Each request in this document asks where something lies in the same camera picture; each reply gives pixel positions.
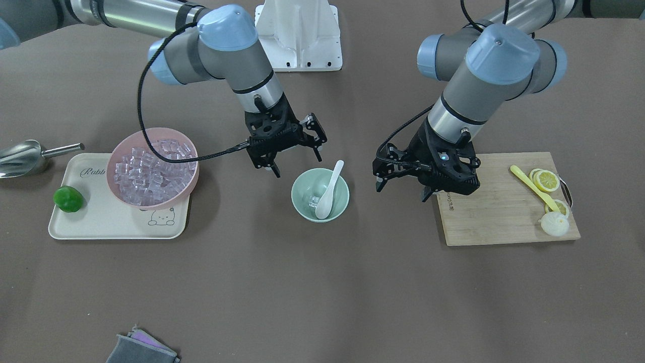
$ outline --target white mounting bracket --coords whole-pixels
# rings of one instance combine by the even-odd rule
[[[327,0],[266,0],[255,27],[277,72],[323,72],[342,67],[338,9]]]

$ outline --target brown gray surface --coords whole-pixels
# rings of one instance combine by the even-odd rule
[[[501,3],[470,2],[474,15]],[[329,135],[322,164],[310,150],[280,153],[276,180],[243,152],[204,162],[188,227],[163,242],[50,238],[69,156],[46,174],[0,180],[0,362],[103,362],[134,324],[186,363],[645,361],[645,22],[541,30],[567,50],[568,73],[505,103],[475,140],[478,152],[551,151],[582,239],[448,248],[433,205],[418,202],[421,186],[406,178],[377,194],[370,165],[445,87],[418,73],[416,51],[464,23],[459,5],[332,3],[343,69],[280,74],[296,113],[315,112]],[[33,138],[110,152],[137,130],[135,90],[154,40],[79,25],[0,52],[1,147]],[[202,153],[246,137],[224,82],[150,78],[144,109],[149,126],[183,131]],[[350,205],[332,223],[309,223],[291,206],[291,184],[338,158]]]

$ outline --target pink bowl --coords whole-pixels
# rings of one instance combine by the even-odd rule
[[[195,153],[195,156],[197,156],[197,150],[195,149],[195,145],[193,145],[192,141],[190,141],[190,139],[188,139],[186,135],[182,134],[177,130],[167,129],[165,127],[153,127],[151,129],[146,129],[146,133],[148,134],[148,137],[152,142],[154,142],[155,140],[162,140],[162,139],[175,139],[179,141],[179,143],[186,143],[193,150],[193,152]],[[114,151],[112,151],[112,155],[110,156],[110,160],[108,161],[108,170],[106,171],[105,175],[108,179],[108,186],[110,187],[112,194],[114,194],[114,196],[118,200],[122,201],[127,205],[131,205],[132,207],[142,209],[144,211],[155,211],[159,209],[170,208],[173,205],[188,198],[188,196],[193,191],[193,189],[195,189],[195,184],[197,184],[197,177],[199,176],[199,162],[197,162],[197,168],[195,169],[195,174],[193,174],[193,177],[190,179],[188,186],[186,186],[184,190],[179,192],[179,194],[177,194],[173,198],[170,198],[169,200],[163,203],[155,204],[155,205],[134,205],[134,204],[125,202],[123,199],[121,199],[121,192],[119,190],[119,185],[114,182],[116,163],[121,162],[121,158],[123,156],[126,156],[132,153],[133,147],[142,147],[150,151],[150,148],[146,144],[146,139],[143,137],[143,132],[138,131],[128,136],[125,140],[123,140],[120,144],[118,144],[117,147],[114,149]]]

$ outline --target towel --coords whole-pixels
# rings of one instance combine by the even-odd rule
[[[177,353],[142,329],[117,335],[117,346],[105,363],[179,363]]]

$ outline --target light blue cap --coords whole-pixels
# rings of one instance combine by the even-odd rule
[[[208,48],[223,52],[246,49],[257,41],[253,19],[239,5],[224,5],[197,23],[199,39]]]
[[[544,88],[546,90],[547,88],[558,83],[562,79],[562,77],[564,77],[564,74],[566,73],[567,59],[566,52],[561,45],[551,40],[541,40],[546,44],[549,44],[553,49],[553,53],[555,54],[555,74],[553,75],[553,79],[551,80],[551,82],[549,82],[548,86]]]
[[[494,85],[512,85],[528,77],[540,48],[513,26],[486,27],[466,53],[466,66],[477,78]]]
[[[20,45],[18,34],[0,17],[0,50]]]
[[[417,52],[417,68],[422,75],[440,81],[437,76],[437,45],[443,34],[433,34],[423,40]]]
[[[152,45],[148,49],[148,60],[152,59],[152,56],[154,56],[157,50],[159,49],[159,47],[161,47],[161,43],[163,43],[163,41],[164,41],[163,39],[160,39],[152,43]],[[152,63],[152,66],[150,66],[150,70],[159,81],[162,81],[167,85],[182,84],[172,74],[172,71],[168,66],[168,62],[166,61],[166,56],[163,54],[163,51],[161,51],[157,59],[155,59],[154,63]]]

